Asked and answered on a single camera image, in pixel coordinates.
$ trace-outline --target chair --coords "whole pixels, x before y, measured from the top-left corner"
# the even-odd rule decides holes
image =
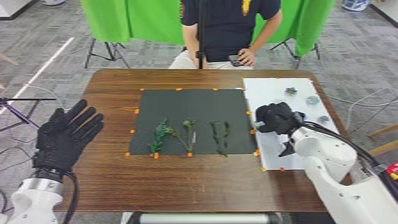
[[[398,125],[392,125],[391,127],[380,129],[378,131],[375,131],[373,133],[368,134],[369,137],[375,137],[382,134],[385,134],[387,132],[398,130]],[[385,145],[382,145],[378,148],[375,148],[369,151],[369,154],[373,156],[380,155],[382,153],[389,152],[391,150],[398,149],[398,140],[394,140],[392,142],[389,142]]]

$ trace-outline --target wooden table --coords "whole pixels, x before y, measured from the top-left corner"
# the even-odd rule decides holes
[[[247,78],[309,78],[341,133],[344,129],[314,76],[305,71],[99,70],[85,90],[105,114],[105,130],[76,165],[78,211],[316,212],[325,211],[302,171],[261,172],[252,155],[124,156],[140,88],[243,87]]]

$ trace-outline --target white panel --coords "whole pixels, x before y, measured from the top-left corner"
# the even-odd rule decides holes
[[[21,7],[28,4],[32,0],[0,0],[0,8],[3,8],[5,15],[2,15],[2,9],[0,9],[0,16],[9,17],[16,13],[16,11],[21,9]]]
[[[385,2],[376,2],[373,4],[398,22],[398,0],[385,0]]]
[[[320,102],[318,105],[307,105],[305,99],[309,96],[318,96],[312,81],[309,79],[261,79],[247,78],[245,80],[245,98],[248,102],[248,108],[252,111],[252,121],[256,121],[256,110],[263,105],[286,102],[293,111],[305,113],[305,120],[316,122],[320,116],[328,116],[325,105]],[[291,96],[286,94],[286,88],[295,87],[298,90]],[[336,125],[330,121],[323,126],[337,132]],[[288,136],[277,136],[273,133],[256,133],[259,155],[263,168],[268,170],[302,170],[302,158],[296,154],[279,157],[284,150],[282,143],[288,141]]]
[[[0,5],[0,17],[9,17],[9,16],[10,15],[9,15],[9,13],[7,13],[5,9],[3,9],[3,6]]]

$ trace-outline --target black glove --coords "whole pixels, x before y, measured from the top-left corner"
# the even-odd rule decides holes
[[[293,112],[286,103],[270,104],[256,110],[256,120],[263,121],[264,125],[257,130],[261,133],[277,132],[277,134],[291,134],[300,127],[300,122],[305,114]]]
[[[85,107],[87,101],[80,100],[67,113],[58,108],[48,123],[39,128],[33,168],[71,172],[85,145],[103,129],[103,114],[96,114],[94,107],[83,111]]]

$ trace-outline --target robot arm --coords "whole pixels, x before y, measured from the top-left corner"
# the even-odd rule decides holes
[[[305,127],[293,132],[291,142],[336,223],[382,224],[398,220],[396,201],[378,177],[368,176],[348,186],[339,183],[357,161],[348,144]]]
[[[256,119],[263,123],[259,131],[275,131],[289,136],[291,153],[302,157],[305,175],[336,223],[391,223],[398,220],[396,184],[389,192],[371,170],[368,177],[350,185],[339,183],[352,171],[362,172],[353,166],[357,146],[318,124],[304,122],[304,116],[291,112],[286,103],[261,107],[256,111]]]
[[[53,207],[62,202],[64,176],[74,182],[71,205],[76,206],[76,177],[71,171],[85,145],[103,129],[103,115],[96,114],[92,107],[87,110],[85,107],[87,101],[81,100],[67,113],[57,109],[48,123],[39,128],[35,145],[39,152],[33,157],[35,173],[32,178],[23,181],[10,196],[14,214],[10,218],[0,214],[0,224],[58,223]],[[69,223],[73,212],[71,209],[64,223]]]

